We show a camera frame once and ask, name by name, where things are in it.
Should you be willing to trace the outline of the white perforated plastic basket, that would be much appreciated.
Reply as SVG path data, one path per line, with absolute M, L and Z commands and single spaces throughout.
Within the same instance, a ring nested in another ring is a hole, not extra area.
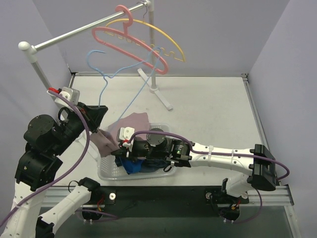
M 142 169 L 140 173 L 128 174 L 123 166 L 118 167 L 115 163 L 115 157 L 110 155 L 107 157 L 99 157 L 97 160 L 97 174 L 101 180 L 119 181 L 131 179 L 152 179 L 173 175 L 177 168 L 169 167 L 170 170 L 165 172 L 161 169 Z

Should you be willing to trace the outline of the light blue wire hanger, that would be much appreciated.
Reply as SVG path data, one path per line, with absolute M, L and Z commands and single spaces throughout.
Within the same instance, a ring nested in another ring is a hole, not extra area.
M 97 73 L 99 73 L 102 77 L 103 77 L 103 80 L 106 82 L 105 86 L 103 87 L 103 89 L 101 90 L 100 94 L 99 94 L 99 101 L 98 101 L 98 107 L 101 106 L 101 100 L 102 100 L 102 96 L 104 94 L 104 91 L 107 90 L 107 87 L 109 85 L 109 79 L 111 79 L 111 82 L 117 82 L 117 83 L 121 83 L 121 85 L 123 86 L 123 84 L 125 83 L 131 83 L 131 81 L 129 81 L 130 79 L 132 79 L 131 77 L 126 77 L 124 78 L 124 80 L 121 80 L 121 81 L 118 81 L 119 79 L 119 76 L 117 76 L 117 74 L 123 70 L 126 70 L 126 69 L 130 69 L 130 68 L 134 68 L 136 66 L 139 66 L 141 65 L 141 63 L 144 63 L 144 62 L 148 62 L 150 60 L 150 56 L 154 56 L 154 52 L 158 51 L 158 55 L 159 55 L 159 58 L 161 57 L 161 52 L 162 52 L 162 48 L 161 47 L 154 47 L 148 54 L 147 54 L 147 59 L 146 60 L 143 60 L 141 61 L 140 63 L 136 63 L 134 65 L 130 65 L 130 66 L 126 66 L 126 67 L 122 67 L 120 69 L 118 69 L 112 76 L 109 76 L 109 75 L 106 75 L 103 71 L 101 71 L 100 69 L 98 69 L 97 67 L 94 67 L 90 64 L 90 56 L 91 54 L 93 53 L 101 53 L 101 54 L 106 54 L 106 52 L 104 51 L 99 51 L 99 50 L 92 50 L 92 51 L 89 51 L 86 55 L 86 63 L 88 65 L 88 67 L 90 69 L 93 69 L 94 71 L 96 71 Z M 127 110 L 130 108 L 130 106 L 134 103 L 134 101 L 137 99 L 138 95 L 142 92 L 143 88 L 145 87 L 145 85 L 148 83 L 149 79 L 154 75 L 155 73 L 155 70 L 157 68 L 157 65 L 158 65 L 158 61 L 159 59 L 156 60 L 155 62 L 155 65 L 154 65 L 154 68 L 152 69 L 151 71 L 151 74 L 150 75 L 146 75 L 146 79 L 143 83 L 143 85 L 140 87 L 140 89 L 138 90 L 138 92 L 136 93 L 136 95 L 133 97 L 133 99 L 130 101 L 130 103 L 126 106 L 125 110 L 121 113 L 121 115 L 118 117 L 118 119 L 116 120 L 115 123 L 118 123 L 119 120 L 124 116 L 124 114 L 127 112 Z

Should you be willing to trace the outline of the dark navy tank top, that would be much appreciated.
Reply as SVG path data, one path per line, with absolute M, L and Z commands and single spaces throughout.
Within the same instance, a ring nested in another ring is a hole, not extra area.
M 144 160 L 141 164 L 141 173 L 152 173 L 158 169 L 163 169 L 168 166 L 167 161 L 163 159 Z

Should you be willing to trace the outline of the pink plastic hanger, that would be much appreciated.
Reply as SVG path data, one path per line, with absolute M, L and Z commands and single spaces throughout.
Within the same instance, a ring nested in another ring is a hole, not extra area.
M 122 28 L 123 30 L 117 30 L 114 28 L 110 28 L 110 27 L 96 27 L 92 29 L 92 36 L 93 38 L 100 44 L 107 46 L 125 56 L 128 56 L 134 60 L 136 60 L 137 62 L 144 64 L 145 66 L 153 69 L 155 72 L 161 74 L 161 75 L 165 75 L 168 73 L 169 67 L 168 64 L 166 62 L 166 60 L 160 55 L 160 49 L 155 50 L 154 47 L 151 47 L 149 45 L 147 45 L 145 42 L 143 42 L 142 40 L 132 36 L 131 34 L 129 34 L 129 27 L 131 27 L 133 25 L 133 23 L 135 22 L 134 17 L 132 16 L 132 11 L 129 10 L 126 6 L 124 5 L 117 5 L 115 7 L 115 11 L 119 12 L 122 11 L 127 18 L 123 20 L 122 22 Z M 163 69 L 159 69 L 157 68 L 153 63 L 150 63 L 147 59 L 142 59 L 140 57 L 138 57 L 137 55 L 134 55 L 133 53 L 126 51 L 123 48 L 120 48 L 110 42 L 107 42 L 105 40 L 102 40 L 101 38 L 99 38 L 97 36 L 98 32 L 106 32 L 106 33 L 111 33 L 112 35 L 116 35 L 119 36 L 121 39 L 125 39 L 128 43 L 134 43 L 137 46 L 140 46 L 141 48 L 145 49 L 146 51 L 149 52 L 149 56 L 150 57 L 154 57 L 157 60 L 159 60 L 159 62 L 163 65 Z

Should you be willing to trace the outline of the mauve pink tank top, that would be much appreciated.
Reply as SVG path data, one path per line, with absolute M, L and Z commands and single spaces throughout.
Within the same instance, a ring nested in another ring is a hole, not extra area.
M 107 157 L 119 149 L 121 140 L 130 140 L 133 133 L 149 130 L 150 122 L 147 113 L 132 113 L 107 127 L 90 135 L 90 141 L 97 147 L 101 157 Z

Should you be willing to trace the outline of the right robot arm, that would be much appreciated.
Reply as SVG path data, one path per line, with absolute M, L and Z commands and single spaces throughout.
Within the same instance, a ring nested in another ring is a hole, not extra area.
M 261 144 L 255 144 L 251 149 L 230 150 L 202 145 L 160 129 L 135 131 L 131 127 L 122 127 L 117 140 L 118 149 L 111 154 L 122 160 L 162 160 L 170 167 L 213 167 L 236 171 L 236 176 L 222 181 L 219 195 L 225 202 L 236 197 L 245 198 L 251 189 L 276 189 L 276 160 Z

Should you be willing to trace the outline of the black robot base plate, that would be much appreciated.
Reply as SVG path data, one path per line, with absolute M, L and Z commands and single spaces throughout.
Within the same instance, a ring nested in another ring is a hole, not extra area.
M 220 186 L 101 186 L 88 201 L 119 218 L 217 217 L 240 199 Z

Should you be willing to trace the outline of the royal blue tank top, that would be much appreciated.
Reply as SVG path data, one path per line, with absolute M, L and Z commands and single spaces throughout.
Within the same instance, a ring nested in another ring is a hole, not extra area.
M 139 173 L 142 169 L 143 160 L 133 162 L 124 158 L 115 158 L 114 161 L 117 167 L 123 167 L 128 174 Z

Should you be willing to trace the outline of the white metal clothes rack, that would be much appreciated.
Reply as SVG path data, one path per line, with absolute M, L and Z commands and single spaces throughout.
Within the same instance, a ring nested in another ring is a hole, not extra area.
M 152 0 L 142 0 L 127 8 L 132 11 L 132 16 L 134 17 L 134 19 L 144 20 L 150 24 L 154 23 L 154 2 Z M 82 56 L 86 49 L 88 49 L 89 47 L 93 47 L 98 43 L 92 36 L 92 29 L 99 26 L 104 26 L 122 31 L 122 22 L 126 18 L 127 16 L 122 11 L 116 12 L 114 10 L 114 13 L 109 16 L 66 32 L 45 42 L 38 43 L 37 45 L 31 45 L 26 41 L 21 41 L 18 44 L 18 48 L 24 53 L 28 62 L 31 64 L 36 74 L 38 75 L 39 79 L 42 81 L 45 88 L 48 89 L 52 86 L 52 84 L 49 82 L 47 76 L 45 75 L 43 69 L 38 62 L 37 54 L 40 51 L 43 51 L 55 45 L 61 45 L 61 48 L 65 51 L 65 53 L 70 54 L 70 64 L 68 67 L 71 70 L 74 70 L 75 58 Z M 155 65 L 156 60 L 157 59 L 152 56 L 150 57 L 149 62 Z M 150 75 L 152 69 L 145 66 L 144 64 L 136 67 L 138 75 L 143 79 L 143 81 L 145 81 L 145 74 Z M 163 65 L 158 62 L 157 68 L 163 69 Z M 150 92 L 158 97 L 165 108 L 168 111 L 171 111 L 173 109 L 173 106 L 163 96 L 156 84 L 157 74 L 159 73 L 155 72 L 146 85 L 149 87 Z

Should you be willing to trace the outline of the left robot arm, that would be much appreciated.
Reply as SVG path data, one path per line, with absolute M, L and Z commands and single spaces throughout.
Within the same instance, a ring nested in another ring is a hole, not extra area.
M 53 238 L 60 226 L 83 204 L 97 203 L 100 184 L 83 178 L 74 190 L 51 210 L 40 214 L 48 184 L 54 181 L 62 165 L 58 158 L 84 131 L 95 132 L 108 108 L 78 104 L 81 117 L 64 107 L 65 121 L 56 122 L 49 115 L 33 118 L 24 134 L 25 153 L 15 173 L 12 209 L 3 221 L 3 238 Z

